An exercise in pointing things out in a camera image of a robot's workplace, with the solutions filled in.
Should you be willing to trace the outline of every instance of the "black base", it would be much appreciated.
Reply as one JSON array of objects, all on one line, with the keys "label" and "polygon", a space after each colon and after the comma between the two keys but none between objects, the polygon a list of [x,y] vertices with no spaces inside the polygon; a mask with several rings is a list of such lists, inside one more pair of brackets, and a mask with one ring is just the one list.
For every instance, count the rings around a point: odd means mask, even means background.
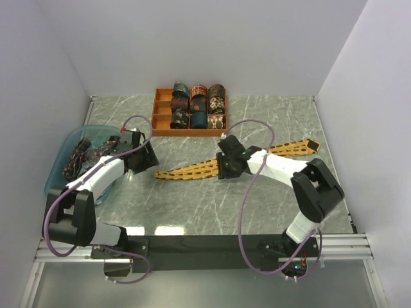
[{"label": "black base", "polygon": [[[128,243],[133,252],[148,257],[153,271],[248,268],[241,255],[236,235],[129,236]],[[278,258],[290,257],[292,254],[284,251],[283,237],[280,234],[243,235],[243,244],[250,262],[263,271],[275,270],[279,267]],[[317,240],[313,237],[309,239],[303,250],[307,257],[317,257]],[[93,250],[91,258],[128,257]],[[133,260],[133,273],[144,273],[146,269],[144,261]]]}]

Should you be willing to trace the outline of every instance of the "cable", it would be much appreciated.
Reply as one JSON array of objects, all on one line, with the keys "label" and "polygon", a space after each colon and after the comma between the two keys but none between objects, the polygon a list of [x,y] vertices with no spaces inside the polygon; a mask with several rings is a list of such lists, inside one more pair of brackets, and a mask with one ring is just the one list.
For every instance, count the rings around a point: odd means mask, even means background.
[{"label": "cable", "polygon": [[300,280],[300,279],[303,279],[304,277],[307,277],[307,275],[311,274],[315,270],[315,268],[319,265],[319,261],[320,261],[321,255],[322,255],[322,232],[321,232],[320,228],[317,231],[320,235],[319,255],[317,256],[317,259],[315,260],[313,266],[310,267],[310,269],[303,276],[297,277],[297,280]]},{"label": "cable", "polygon": [[[268,149],[271,148],[274,145],[274,130],[273,128],[266,122],[263,121],[259,121],[259,120],[252,120],[252,119],[246,119],[246,120],[242,120],[239,121],[237,123],[235,123],[234,125],[232,125],[224,134],[223,136],[227,135],[228,132],[230,130],[232,130],[235,126],[241,124],[241,123],[246,123],[246,122],[255,122],[255,123],[259,123],[262,125],[265,125],[272,134],[272,138],[270,141],[270,144],[268,145]],[[247,266],[252,269],[253,271],[255,271],[256,273],[259,273],[261,275],[274,275],[276,273],[280,273],[283,269],[285,269],[292,261],[293,259],[297,256],[297,254],[300,252],[300,250],[302,249],[302,247],[305,245],[305,243],[307,243],[308,239],[315,233],[315,231],[313,230],[312,232],[310,232],[310,234],[307,235],[307,237],[301,242],[301,244],[297,247],[297,249],[294,251],[294,253],[292,254],[292,256],[288,259],[287,262],[285,262],[282,266],[280,266],[279,268],[275,269],[274,271],[261,271],[257,268],[255,268],[249,258],[247,257],[247,255],[245,254],[245,249],[244,249],[244,245],[243,245],[243,237],[241,234],[241,225],[242,225],[242,221],[243,221],[243,211],[244,211],[244,207],[245,207],[245,201],[247,200],[247,196],[249,195],[249,192],[251,190],[251,187],[254,185],[254,183],[256,182],[258,176],[260,175],[260,173],[262,172],[262,170],[264,169],[266,162],[267,162],[267,157],[269,155],[269,152],[267,150],[266,155],[264,155],[264,159],[263,159],[263,163],[261,164],[260,168],[258,169],[258,171],[256,172],[256,174],[253,176],[249,186],[247,187],[247,190],[245,191],[244,197],[243,197],[243,201],[241,204],[241,208],[240,208],[240,213],[238,215],[238,244],[240,246],[240,252],[241,255],[243,256],[243,259],[245,261],[245,263],[247,264]],[[320,258],[321,254],[319,254],[316,263],[318,263],[318,260]]]},{"label": "cable", "polygon": [[135,279],[135,280],[121,281],[121,280],[116,280],[116,279],[111,278],[111,277],[107,277],[108,280],[113,281],[115,284],[135,284],[136,282],[142,281],[142,279],[146,278],[148,276],[148,274],[150,274],[150,272],[152,271],[152,263],[144,255],[138,255],[138,254],[132,253],[132,252],[121,252],[119,250],[115,250],[113,248],[110,248],[110,247],[107,247],[107,246],[104,246],[104,245],[101,245],[101,247],[103,247],[104,249],[106,249],[110,252],[120,253],[122,255],[129,255],[131,257],[135,257],[137,259],[144,260],[145,263],[147,263],[147,270],[144,273],[144,275],[141,276],[140,278]]},{"label": "cable", "polygon": [[[113,157],[107,159],[105,162],[99,164],[96,168],[94,168],[94,169],[83,179],[83,183],[86,182],[86,181],[88,181],[93,175],[95,175],[95,174],[97,173],[97,171],[99,171],[105,164],[108,164],[109,162],[112,162],[113,160],[115,160],[115,159],[117,159],[117,158],[120,158],[120,157],[122,157],[122,156],[129,155],[129,154],[131,154],[131,153],[133,153],[133,152],[139,151],[140,149],[142,149],[143,147],[145,147],[145,146],[148,144],[148,142],[150,141],[150,139],[151,139],[151,137],[152,137],[152,135],[153,135],[153,126],[151,125],[150,121],[149,121],[146,117],[144,117],[144,116],[142,116],[142,115],[136,114],[136,115],[133,115],[133,116],[129,117],[129,118],[124,122],[123,126],[122,126],[121,129],[120,129],[120,132],[123,132],[123,130],[125,129],[126,124],[129,122],[129,120],[131,120],[131,119],[133,119],[133,118],[135,118],[135,117],[140,117],[140,118],[144,119],[144,120],[148,123],[148,125],[149,125],[149,127],[150,127],[150,135],[147,137],[147,139],[146,139],[141,145],[139,145],[138,147],[136,147],[135,149],[126,151],[126,152],[124,152],[124,153],[120,153],[120,154],[118,154],[118,155],[116,155],[116,156],[113,156]],[[50,251],[53,253],[53,255],[56,255],[57,257],[67,257],[68,255],[70,255],[70,254],[74,251],[74,249],[76,249],[77,246],[74,245],[72,248],[70,248],[70,250],[69,250],[68,252],[65,252],[65,253],[60,253],[60,252],[58,252],[58,251],[53,247],[53,245],[51,244],[51,241],[50,241],[50,237],[49,237],[49,224],[50,224],[51,215],[52,215],[52,213],[55,211],[55,209],[56,209],[56,207],[58,206],[58,204],[59,204],[68,194],[70,194],[73,190],[75,190],[75,189],[79,188],[79,186],[83,185],[83,183],[78,182],[76,185],[72,186],[71,188],[68,188],[68,190],[66,190],[65,192],[63,192],[63,193],[56,199],[56,201],[54,201],[53,204],[50,206],[50,209],[48,210],[48,212],[47,212],[47,214],[46,214],[46,218],[44,219],[44,238],[45,238],[45,240],[46,240],[47,247],[50,249]],[[121,254],[123,254],[123,255],[131,255],[131,256],[137,257],[138,259],[142,259],[142,260],[144,260],[144,261],[147,263],[147,265],[148,265],[147,272],[146,272],[141,278],[139,278],[139,279],[137,279],[137,280],[134,280],[133,282],[128,282],[128,283],[134,283],[134,282],[140,281],[140,280],[144,279],[144,278],[149,274],[149,272],[150,272],[150,270],[151,270],[151,264],[150,264],[150,261],[148,261],[148,259],[147,259],[146,257],[144,257],[144,256],[142,256],[142,255],[138,255],[138,254],[136,254],[136,253],[120,252],[120,251],[118,251],[118,250],[113,250],[112,248],[107,248],[107,247],[105,247],[105,248],[106,248],[107,250],[110,250],[110,251],[113,251],[113,252],[116,252],[116,253],[121,253]]]}]

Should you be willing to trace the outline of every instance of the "white wall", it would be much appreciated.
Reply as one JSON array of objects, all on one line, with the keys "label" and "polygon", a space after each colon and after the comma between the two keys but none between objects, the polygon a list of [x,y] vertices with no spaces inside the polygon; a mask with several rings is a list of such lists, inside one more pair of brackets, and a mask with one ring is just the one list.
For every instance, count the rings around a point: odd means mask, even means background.
[{"label": "white wall", "polygon": [[0,301],[17,307],[41,235],[46,183],[89,98],[35,1],[0,10]]},{"label": "white wall", "polygon": [[38,0],[87,92],[314,95],[366,0]]},{"label": "white wall", "polygon": [[411,2],[369,0],[318,96],[354,222],[391,307],[410,307]]}]

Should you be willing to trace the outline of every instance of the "orange tray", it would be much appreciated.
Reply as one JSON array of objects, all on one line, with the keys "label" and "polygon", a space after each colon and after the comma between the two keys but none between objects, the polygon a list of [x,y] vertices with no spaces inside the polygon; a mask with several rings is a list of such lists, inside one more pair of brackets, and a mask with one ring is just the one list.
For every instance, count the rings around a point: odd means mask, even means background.
[{"label": "orange tray", "polygon": [[225,95],[225,128],[213,130],[208,128],[170,128],[171,109],[170,102],[173,88],[157,88],[155,90],[154,106],[152,114],[153,136],[168,137],[219,137],[229,127],[227,95]]}]

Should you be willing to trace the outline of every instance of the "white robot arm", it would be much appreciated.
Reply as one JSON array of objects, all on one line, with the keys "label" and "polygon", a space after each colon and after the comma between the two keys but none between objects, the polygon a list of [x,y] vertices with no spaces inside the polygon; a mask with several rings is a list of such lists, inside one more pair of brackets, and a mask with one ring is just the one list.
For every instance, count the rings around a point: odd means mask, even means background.
[{"label": "white robot arm", "polygon": [[280,157],[252,146],[245,149],[230,135],[218,143],[223,153],[217,154],[218,176],[234,178],[242,172],[273,178],[293,188],[300,211],[284,232],[294,243],[301,243],[336,205],[344,199],[344,192],[325,163],[315,158],[307,162]]}]

